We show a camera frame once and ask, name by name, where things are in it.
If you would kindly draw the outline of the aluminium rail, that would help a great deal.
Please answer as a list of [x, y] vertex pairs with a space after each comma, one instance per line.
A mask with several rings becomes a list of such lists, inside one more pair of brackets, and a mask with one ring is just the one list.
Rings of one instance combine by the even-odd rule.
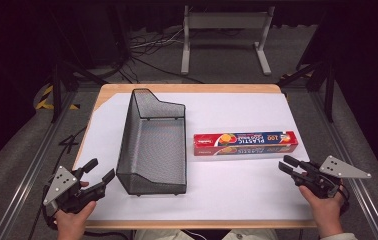
[[64, 94], [63, 102], [60, 104], [61, 110], [57, 115], [56, 120], [53, 123], [50, 123], [48, 129], [39, 145], [35, 156], [32, 158], [32, 161], [27, 168], [26, 173], [24, 174], [21, 182], [18, 185], [17, 190], [15, 191], [14, 196], [12, 197], [10, 204], [5, 211], [1, 221], [0, 221], [0, 240], [6, 240], [9, 235], [13, 224], [15, 223], [33, 185], [37, 178], [37, 175], [40, 172], [42, 164], [46, 159], [48, 149], [53, 141], [57, 130], [62, 123], [66, 111], [69, 106], [72, 104], [76, 96], [76, 92], [68, 92]]
[[337, 93], [333, 103], [332, 121], [325, 113], [322, 96], [311, 93], [310, 97], [333, 141], [336, 155], [372, 175], [371, 179], [348, 180], [352, 190], [351, 201], [356, 206], [356, 213], [351, 209], [349, 215], [358, 226], [365, 220], [365, 229], [371, 231], [370, 239], [378, 240], [378, 161], [341, 94]]

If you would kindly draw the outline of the person's left leg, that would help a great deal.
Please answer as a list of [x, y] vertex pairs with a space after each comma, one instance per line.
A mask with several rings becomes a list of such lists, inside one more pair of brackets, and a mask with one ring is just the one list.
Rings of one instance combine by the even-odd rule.
[[181, 230], [176, 229], [146, 229], [137, 230], [134, 240], [194, 240]]

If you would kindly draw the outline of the person's left hand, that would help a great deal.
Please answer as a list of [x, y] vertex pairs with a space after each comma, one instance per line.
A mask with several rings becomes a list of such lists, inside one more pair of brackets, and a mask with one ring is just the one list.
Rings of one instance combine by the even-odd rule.
[[96, 205], [95, 201], [91, 201], [77, 214], [58, 210], [55, 214], [57, 240], [81, 240], [86, 229], [86, 221]]

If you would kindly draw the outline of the person's right leg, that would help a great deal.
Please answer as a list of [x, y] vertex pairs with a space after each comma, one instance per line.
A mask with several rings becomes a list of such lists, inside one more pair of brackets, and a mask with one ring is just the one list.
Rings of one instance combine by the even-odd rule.
[[233, 229], [222, 240], [278, 240], [272, 229]]

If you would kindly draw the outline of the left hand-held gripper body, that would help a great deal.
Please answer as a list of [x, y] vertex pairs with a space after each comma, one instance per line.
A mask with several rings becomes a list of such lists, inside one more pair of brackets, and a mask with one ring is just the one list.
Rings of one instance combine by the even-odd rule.
[[43, 198], [43, 205], [51, 204], [55, 209], [77, 214], [89, 202], [103, 198], [107, 184], [101, 180], [98, 184], [83, 189], [81, 185], [83, 174], [82, 167], [68, 171], [65, 167], [60, 166]]

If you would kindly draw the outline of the black tripod stand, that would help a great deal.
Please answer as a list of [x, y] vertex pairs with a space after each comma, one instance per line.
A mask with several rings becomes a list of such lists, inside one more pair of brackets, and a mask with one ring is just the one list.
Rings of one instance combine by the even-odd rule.
[[290, 74], [286, 77], [282, 77], [278, 81], [277, 85], [279, 87], [284, 87], [309, 73], [311, 73], [311, 77], [306, 83], [306, 88], [309, 92], [317, 92], [323, 84], [326, 84], [324, 97], [324, 113], [327, 117], [327, 120], [329, 122], [333, 122], [332, 110], [335, 76], [333, 64], [331, 61], [319, 61], [313, 64], [309, 64], [293, 74]]
[[106, 81], [67, 61], [58, 61], [52, 68], [52, 86], [53, 86], [53, 108], [54, 113], [52, 123], [55, 123], [65, 108], [62, 103], [61, 88], [65, 87], [67, 92], [75, 92], [78, 87], [78, 80], [74, 73], [82, 75], [89, 81], [99, 85], [105, 85]]

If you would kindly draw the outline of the white paper sheet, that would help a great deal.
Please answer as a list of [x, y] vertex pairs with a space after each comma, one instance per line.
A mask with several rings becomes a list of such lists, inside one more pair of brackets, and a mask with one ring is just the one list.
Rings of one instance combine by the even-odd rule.
[[[198, 133], [295, 131], [281, 93], [161, 93], [186, 107], [186, 131]], [[117, 93], [92, 114], [76, 163], [97, 159], [85, 180], [96, 183], [118, 161], [130, 96]], [[199, 157], [187, 155], [183, 195], [131, 196], [118, 180], [107, 187], [94, 221], [308, 220], [308, 204], [291, 177], [278, 168], [281, 154]]]

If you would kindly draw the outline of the yellow black hazard tape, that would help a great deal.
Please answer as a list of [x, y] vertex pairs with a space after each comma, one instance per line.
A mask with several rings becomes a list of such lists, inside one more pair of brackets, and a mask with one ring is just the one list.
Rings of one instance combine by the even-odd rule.
[[43, 91], [43, 94], [39, 102], [36, 104], [36, 109], [49, 109], [49, 110], [54, 109], [54, 105], [48, 102], [48, 98], [52, 92], [53, 92], [53, 85], [48, 84], [45, 90]]

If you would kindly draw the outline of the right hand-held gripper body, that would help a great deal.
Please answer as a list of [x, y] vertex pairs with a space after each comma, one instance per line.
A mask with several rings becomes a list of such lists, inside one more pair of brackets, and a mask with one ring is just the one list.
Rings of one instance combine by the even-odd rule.
[[341, 180], [345, 178], [367, 179], [370, 173], [364, 172], [333, 156], [328, 156], [322, 164], [300, 161], [298, 167], [306, 171], [300, 174], [293, 170], [291, 177], [296, 186], [306, 186], [320, 199], [333, 198], [340, 190]]

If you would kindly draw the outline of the person's right hand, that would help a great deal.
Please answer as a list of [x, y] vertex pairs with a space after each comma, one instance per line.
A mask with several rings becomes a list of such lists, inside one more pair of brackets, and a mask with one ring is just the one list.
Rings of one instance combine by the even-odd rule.
[[333, 198], [320, 199], [306, 186], [301, 185], [299, 191], [310, 205], [321, 238], [343, 233], [340, 209], [344, 203], [344, 198], [340, 193], [337, 193]]

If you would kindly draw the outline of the person's leg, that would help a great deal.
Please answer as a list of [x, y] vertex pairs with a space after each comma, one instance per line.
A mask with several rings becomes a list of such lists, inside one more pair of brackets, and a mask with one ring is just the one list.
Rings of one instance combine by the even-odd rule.
[[222, 240], [278, 240], [272, 229], [233, 229]]
[[146, 229], [137, 230], [134, 240], [194, 240], [181, 230], [176, 229]]

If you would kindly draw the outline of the grey metal stand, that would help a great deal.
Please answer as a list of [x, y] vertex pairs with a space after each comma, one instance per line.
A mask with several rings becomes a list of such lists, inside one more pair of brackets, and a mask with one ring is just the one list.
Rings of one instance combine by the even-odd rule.
[[183, 52], [181, 73], [187, 75], [190, 66], [190, 30], [191, 29], [259, 29], [260, 39], [253, 44], [263, 74], [269, 76], [271, 68], [266, 58], [264, 47], [274, 17], [275, 7], [260, 12], [192, 12], [184, 8]]

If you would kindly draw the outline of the black wire mesh basket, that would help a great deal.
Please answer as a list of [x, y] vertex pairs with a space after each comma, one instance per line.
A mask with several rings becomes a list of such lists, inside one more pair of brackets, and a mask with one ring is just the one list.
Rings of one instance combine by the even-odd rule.
[[147, 88], [131, 93], [116, 175], [130, 195], [184, 194], [186, 107]]

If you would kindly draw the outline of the red plastic wrap box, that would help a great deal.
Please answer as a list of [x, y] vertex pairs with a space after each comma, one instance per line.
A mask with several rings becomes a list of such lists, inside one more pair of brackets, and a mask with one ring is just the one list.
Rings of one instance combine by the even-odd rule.
[[298, 146], [293, 131], [194, 135], [195, 156], [291, 153]]

